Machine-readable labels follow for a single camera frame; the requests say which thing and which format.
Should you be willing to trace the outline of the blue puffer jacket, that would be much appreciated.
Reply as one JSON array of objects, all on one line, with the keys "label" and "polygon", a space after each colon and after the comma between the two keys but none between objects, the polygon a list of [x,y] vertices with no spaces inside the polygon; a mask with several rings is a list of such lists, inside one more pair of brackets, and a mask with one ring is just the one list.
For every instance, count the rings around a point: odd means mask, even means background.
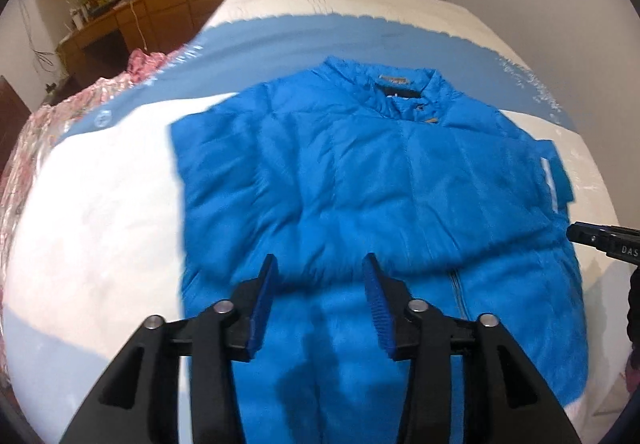
[{"label": "blue puffer jacket", "polygon": [[264,344],[234,368],[248,442],[393,442],[409,368],[378,343],[368,254],[449,316],[497,315],[578,414],[582,276],[552,143],[436,70],[338,58],[185,116],[170,136],[186,316],[278,260]]}]

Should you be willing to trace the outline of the blue white striped blanket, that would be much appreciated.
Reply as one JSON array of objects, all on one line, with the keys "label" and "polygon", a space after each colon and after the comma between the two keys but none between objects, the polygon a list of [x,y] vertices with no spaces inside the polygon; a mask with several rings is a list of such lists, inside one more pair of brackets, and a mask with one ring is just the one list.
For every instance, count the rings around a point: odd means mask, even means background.
[{"label": "blue white striped blanket", "polygon": [[[330,58],[438,71],[455,90],[554,145],[572,184],[570,221],[615,221],[572,120],[466,8],[441,0],[225,0],[166,66],[71,126],[35,176],[6,269],[4,341],[17,401],[44,442],[62,438],[145,317],[190,317],[172,124]],[[630,268],[573,248],[588,376],[580,411],[567,416],[583,431],[630,351]]]}]

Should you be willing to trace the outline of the pink floral quilt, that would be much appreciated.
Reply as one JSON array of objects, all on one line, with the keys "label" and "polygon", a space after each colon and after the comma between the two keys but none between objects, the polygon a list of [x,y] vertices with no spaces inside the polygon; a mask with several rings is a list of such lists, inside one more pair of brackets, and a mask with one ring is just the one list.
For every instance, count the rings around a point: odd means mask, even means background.
[{"label": "pink floral quilt", "polygon": [[35,176],[53,146],[80,119],[173,60],[178,53],[153,52],[140,48],[129,56],[125,71],[111,79],[99,78],[91,86],[67,97],[57,105],[42,105],[21,128],[9,161],[1,175],[1,276],[6,277],[17,224]]}]

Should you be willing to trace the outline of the wooden desk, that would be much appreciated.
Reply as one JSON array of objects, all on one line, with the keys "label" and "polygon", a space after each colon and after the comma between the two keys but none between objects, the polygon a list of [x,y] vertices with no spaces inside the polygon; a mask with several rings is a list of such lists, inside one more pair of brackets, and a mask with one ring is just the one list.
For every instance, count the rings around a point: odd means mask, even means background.
[{"label": "wooden desk", "polygon": [[136,48],[152,52],[157,40],[143,0],[120,1],[114,10],[71,32],[56,48],[66,71],[78,79],[112,78]]}]

